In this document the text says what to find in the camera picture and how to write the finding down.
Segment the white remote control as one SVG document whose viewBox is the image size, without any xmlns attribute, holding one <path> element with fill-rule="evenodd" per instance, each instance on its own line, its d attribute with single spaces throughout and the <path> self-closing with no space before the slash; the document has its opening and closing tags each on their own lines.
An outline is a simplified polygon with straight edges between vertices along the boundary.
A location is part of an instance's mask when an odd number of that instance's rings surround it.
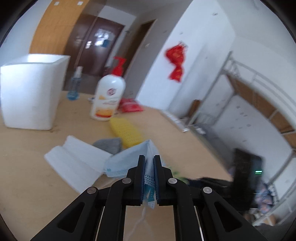
<svg viewBox="0 0 296 241">
<path fill-rule="evenodd" d="M 169 111 L 162 110 L 161 114 L 172 124 L 174 125 L 178 130 L 180 130 L 182 133 L 185 133 L 189 131 L 189 128 L 176 116 L 171 114 Z"/>
</svg>

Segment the white lotion pump bottle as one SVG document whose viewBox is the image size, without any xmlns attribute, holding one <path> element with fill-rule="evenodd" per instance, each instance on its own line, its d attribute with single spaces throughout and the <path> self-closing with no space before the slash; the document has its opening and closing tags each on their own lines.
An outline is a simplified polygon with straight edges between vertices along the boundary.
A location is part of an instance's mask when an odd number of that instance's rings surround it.
<svg viewBox="0 0 296 241">
<path fill-rule="evenodd" d="M 115 114 L 125 91 L 125 80 L 122 77 L 125 58 L 114 57 L 117 65 L 112 72 L 102 77 L 97 85 L 90 116 L 98 121 L 108 121 Z"/>
</svg>

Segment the blue face mask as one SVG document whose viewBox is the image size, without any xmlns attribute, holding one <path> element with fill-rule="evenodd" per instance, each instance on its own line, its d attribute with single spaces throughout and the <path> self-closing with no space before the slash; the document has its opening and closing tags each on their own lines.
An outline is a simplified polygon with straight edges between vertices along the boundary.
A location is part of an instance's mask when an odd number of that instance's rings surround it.
<svg viewBox="0 0 296 241">
<path fill-rule="evenodd" d="M 159 154 L 152 140 L 146 140 L 109 158 L 105 163 L 105 174 L 111 178 L 124 177 L 130 168 L 137 166 L 139 156 L 143 155 L 146 160 L 144 170 L 144 199 L 148 206 L 153 209 L 156 205 L 154 156 Z"/>
</svg>

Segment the red wall decoration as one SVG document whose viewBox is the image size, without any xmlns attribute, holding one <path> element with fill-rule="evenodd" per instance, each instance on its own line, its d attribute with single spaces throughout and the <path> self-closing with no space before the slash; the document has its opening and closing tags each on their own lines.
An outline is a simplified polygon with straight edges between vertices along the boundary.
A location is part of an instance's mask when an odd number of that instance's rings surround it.
<svg viewBox="0 0 296 241">
<path fill-rule="evenodd" d="M 173 71 L 169 75 L 170 80 L 181 82 L 184 74 L 183 64 L 185 61 L 186 49 L 187 46 L 183 42 L 179 42 L 179 44 L 167 49 L 165 52 L 165 57 L 174 66 Z"/>
</svg>

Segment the blue spray bottle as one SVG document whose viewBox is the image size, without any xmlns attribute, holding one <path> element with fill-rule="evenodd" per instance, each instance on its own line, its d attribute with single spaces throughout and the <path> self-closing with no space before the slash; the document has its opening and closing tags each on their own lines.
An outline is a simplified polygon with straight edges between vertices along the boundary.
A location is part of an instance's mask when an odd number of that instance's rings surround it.
<svg viewBox="0 0 296 241">
<path fill-rule="evenodd" d="M 78 66 L 74 72 L 73 77 L 69 83 L 67 99 L 70 101 L 77 100 L 79 98 L 79 87 L 81 84 L 83 66 Z"/>
</svg>

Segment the yellow foam net sleeve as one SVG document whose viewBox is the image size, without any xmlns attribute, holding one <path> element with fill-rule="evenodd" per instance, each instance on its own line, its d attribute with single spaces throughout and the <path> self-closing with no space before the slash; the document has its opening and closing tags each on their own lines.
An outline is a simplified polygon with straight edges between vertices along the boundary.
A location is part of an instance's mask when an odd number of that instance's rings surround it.
<svg viewBox="0 0 296 241">
<path fill-rule="evenodd" d="M 125 118 L 111 118 L 109 120 L 112 132 L 121 138 L 125 147 L 131 148 L 142 142 L 144 138 L 139 130 Z"/>
</svg>

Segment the dark brown door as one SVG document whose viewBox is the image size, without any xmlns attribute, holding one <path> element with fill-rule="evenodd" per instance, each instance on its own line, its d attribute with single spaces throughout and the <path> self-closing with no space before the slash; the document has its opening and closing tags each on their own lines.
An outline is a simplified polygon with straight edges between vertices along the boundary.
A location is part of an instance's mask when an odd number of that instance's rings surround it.
<svg viewBox="0 0 296 241">
<path fill-rule="evenodd" d="M 124 25 L 82 14 L 79 16 L 67 41 L 64 55 L 69 55 L 68 72 L 82 66 L 82 73 L 101 76 L 111 51 Z"/>
</svg>

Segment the metal bunk bed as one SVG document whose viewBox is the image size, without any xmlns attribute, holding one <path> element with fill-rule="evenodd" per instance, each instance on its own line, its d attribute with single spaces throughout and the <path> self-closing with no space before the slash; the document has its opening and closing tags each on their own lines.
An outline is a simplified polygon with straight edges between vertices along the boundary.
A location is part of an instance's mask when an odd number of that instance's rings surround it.
<svg viewBox="0 0 296 241">
<path fill-rule="evenodd" d="M 250 169 L 254 225 L 295 217 L 295 101 L 278 85 L 228 54 L 184 122 L 231 175 Z"/>
</svg>

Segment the white foam box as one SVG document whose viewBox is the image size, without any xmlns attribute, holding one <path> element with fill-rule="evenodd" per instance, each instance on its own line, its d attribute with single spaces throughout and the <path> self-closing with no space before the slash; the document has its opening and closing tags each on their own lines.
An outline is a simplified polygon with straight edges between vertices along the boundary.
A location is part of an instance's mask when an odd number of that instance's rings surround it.
<svg viewBox="0 0 296 241">
<path fill-rule="evenodd" d="M 47 131 L 53 127 L 70 57 L 27 54 L 1 66 L 5 126 Z"/>
</svg>

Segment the red snack packet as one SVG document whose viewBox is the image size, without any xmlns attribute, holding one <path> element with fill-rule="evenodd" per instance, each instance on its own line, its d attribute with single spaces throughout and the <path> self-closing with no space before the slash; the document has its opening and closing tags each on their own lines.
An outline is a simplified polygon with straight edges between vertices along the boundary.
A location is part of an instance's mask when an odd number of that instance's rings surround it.
<svg viewBox="0 0 296 241">
<path fill-rule="evenodd" d="M 144 111 L 144 108 L 132 98 L 122 98 L 118 109 L 122 113 L 135 113 Z"/>
</svg>

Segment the wooden wardrobe panel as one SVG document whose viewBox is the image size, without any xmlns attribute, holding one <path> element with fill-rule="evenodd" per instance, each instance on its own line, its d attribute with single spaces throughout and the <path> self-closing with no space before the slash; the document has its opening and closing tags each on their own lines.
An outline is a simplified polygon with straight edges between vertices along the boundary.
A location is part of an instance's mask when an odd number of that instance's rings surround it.
<svg viewBox="0 0 296 241">
<path fill-rule="evenodd" d="M 75 23 L 88 3 L 75 0 L 52 1 L 36 28 L 29 53 L 63 54 Z"/>
</svg>

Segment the grey cloth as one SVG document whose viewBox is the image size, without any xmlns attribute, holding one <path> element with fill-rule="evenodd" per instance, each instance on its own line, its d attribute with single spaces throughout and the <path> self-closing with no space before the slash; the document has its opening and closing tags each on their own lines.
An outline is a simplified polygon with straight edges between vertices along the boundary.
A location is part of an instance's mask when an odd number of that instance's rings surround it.
<svg viewBox="0 0 296 241">
<path fill-rule="evenodd" d="M 92 145 L 112 155 L 118 154 L 122 151 L 121 138 L 104 138 L 95 141 Z"/>
</svg>

